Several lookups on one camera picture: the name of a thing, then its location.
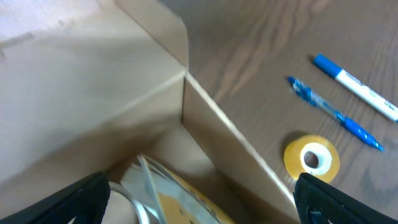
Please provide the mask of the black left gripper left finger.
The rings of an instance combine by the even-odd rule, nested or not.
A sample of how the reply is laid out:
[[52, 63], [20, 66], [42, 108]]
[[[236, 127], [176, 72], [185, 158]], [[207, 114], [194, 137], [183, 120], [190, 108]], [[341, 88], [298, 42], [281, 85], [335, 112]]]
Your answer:
[[107, 177], [96, 172], [1, 219], [1, 224], [101, 224], [110, 193]]

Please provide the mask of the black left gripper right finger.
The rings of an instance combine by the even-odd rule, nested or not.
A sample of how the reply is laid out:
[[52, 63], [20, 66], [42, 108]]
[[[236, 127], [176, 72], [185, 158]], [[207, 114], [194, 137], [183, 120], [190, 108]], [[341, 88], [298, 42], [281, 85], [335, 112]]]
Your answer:
[[294, 201], [301, 224], [397, 224], [309, 173], [299, 175]]

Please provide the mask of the white masking tape roll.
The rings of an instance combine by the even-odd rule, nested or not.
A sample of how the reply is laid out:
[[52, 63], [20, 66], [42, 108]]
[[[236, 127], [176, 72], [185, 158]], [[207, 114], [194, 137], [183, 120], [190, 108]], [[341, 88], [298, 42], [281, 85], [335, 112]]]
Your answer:
[[150, 218], [143, 204], [134, 199], [132, 195], [121, 184], [117, 184], [115, 182], [109, 182], [109, 186], [112, 191], [121, 194], [132, 204], [140, 224], [150, 224]]

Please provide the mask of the yellow clear tape roll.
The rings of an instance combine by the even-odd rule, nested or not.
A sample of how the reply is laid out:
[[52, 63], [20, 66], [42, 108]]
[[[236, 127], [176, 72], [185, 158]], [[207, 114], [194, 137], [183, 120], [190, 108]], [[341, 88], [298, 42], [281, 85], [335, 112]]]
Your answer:
[[[306, 153], [318, 159], [316, 167], [305, 163]], [[290, 142], [284, 150], [284, 164], [289, 175], [297, 180], [301, 173], [309, 173], [330, 183], [340, 169], [340, 157], [334, 145], [319, 135], [308, 134]]]

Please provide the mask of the yellow sticky note pad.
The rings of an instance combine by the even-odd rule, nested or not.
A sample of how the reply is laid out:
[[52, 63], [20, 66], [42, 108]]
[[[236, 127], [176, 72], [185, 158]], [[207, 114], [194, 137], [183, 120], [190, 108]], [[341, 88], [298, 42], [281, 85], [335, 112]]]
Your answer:
[[120, 184], [143, 204], [150, 223], [234, 223], [220, 207], [182, 178], [145, 155]]

